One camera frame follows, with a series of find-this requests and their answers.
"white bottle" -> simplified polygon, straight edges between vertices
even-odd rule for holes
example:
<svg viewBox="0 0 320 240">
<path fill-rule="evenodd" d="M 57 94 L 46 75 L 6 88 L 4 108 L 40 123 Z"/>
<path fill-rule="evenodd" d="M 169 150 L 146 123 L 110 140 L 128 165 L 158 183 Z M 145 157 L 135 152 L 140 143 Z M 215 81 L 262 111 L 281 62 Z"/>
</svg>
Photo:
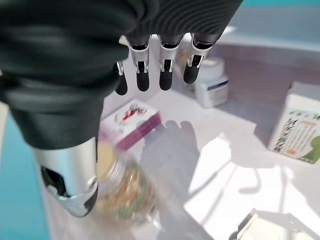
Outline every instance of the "white bottle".
<svg viewBox="0 0 320 240">
<path fill-rule="evenodd" d="M 201 64 L 195 81 L 195 97 L 204 108 L 212 108 L 228 100 L 228 77 L 222 58 L 210 57 Z"/>
</svg>

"teal wall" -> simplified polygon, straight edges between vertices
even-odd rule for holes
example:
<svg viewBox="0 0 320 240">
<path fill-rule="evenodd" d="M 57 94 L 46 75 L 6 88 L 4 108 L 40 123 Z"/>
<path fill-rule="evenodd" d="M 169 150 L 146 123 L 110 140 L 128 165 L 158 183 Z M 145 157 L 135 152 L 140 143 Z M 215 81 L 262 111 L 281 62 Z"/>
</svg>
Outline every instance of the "teal wall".
<svg viewBox="0 0 320 240">
<path fill-rule="evenodd" d="M 243 0 L 243 7 L 280 7 L 280 6 L 310 6 L 319 5 L 320 0 Z"/>
<path fill-rule="evenodd" d="M 0 240 L 49 240 L 32 151 L 10 114 L 0 163 Z"/>
</svg>

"glass jar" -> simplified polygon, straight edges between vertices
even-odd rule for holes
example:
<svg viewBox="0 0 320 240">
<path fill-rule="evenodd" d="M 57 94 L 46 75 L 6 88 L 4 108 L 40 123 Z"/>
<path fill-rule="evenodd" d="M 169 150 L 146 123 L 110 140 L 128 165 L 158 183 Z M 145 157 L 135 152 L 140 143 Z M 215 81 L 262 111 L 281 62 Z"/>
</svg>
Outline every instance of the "glass jar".
<svg viewBox="0 0 320 240">
<path fill-rule="evenodd" d="M 98 175 L 96 212 L 126 224 L 141 224 L 152 218 L 158 199 L 153 185 L 134 157 L 114 148 L 110 157 L 113 158 L 112 165 L 107 164 L 108 171 Z M 107 160 L 98 154 L 98 161 Z"/>
</svg>

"white surface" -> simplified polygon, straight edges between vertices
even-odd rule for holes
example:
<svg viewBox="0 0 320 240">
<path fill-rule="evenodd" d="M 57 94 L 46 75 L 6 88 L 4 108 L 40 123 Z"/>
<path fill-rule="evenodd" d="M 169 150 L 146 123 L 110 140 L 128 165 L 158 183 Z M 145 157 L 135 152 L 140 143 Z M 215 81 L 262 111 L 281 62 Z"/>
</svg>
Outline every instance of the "white surface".
<svg viewBox="0 0 320 240">
<path fill-rule="evenodd" d="M 230 99 L 217 108 L 204 110 L 173 90 L 147 101 L 163 125 L 130 152 L 162 198 L 155 226 L 115 234 L 111 225 L 98 228 L 89 218 L 71 217 L 47 196 L 52 239 L 228 240 L 257 209 L 272 222 L 299 219 L 299 228 L 319 240 L 310 229 L 320 235 L 320 164 L 265 147 L 290 83 L 319 84 L 319 72 L 227 59 L 226 74 Z M 90 238 L 93 230 L 102 237 Z"/>
</svg>

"small box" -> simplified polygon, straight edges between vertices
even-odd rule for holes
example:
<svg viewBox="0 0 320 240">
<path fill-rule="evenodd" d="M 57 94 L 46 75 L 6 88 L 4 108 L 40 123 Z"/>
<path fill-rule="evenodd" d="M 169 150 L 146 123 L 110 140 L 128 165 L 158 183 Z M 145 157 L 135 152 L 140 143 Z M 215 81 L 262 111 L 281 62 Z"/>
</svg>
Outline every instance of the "small box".
<svg viewBox="0 0 320 240">
<path fill-rule="evenodd" d="M 156 109 L 133 99 L 100 121 L 99 141 L 128 150 L 160 123 Z"/>
<path fill-rule="evenodd" d="M 320 85 L 291 85 L 268 148 L 311 164 L 320 159 Z"/>
<path fill-rule="evenodd" d="M 258 214 L 246 223 L 246 225 L 239 231 L 236 240 L 315 240 L 307 233 L 291 229 L 294 223 L 290 222 L 290 228 L 265 219 Z"/>
</svg>

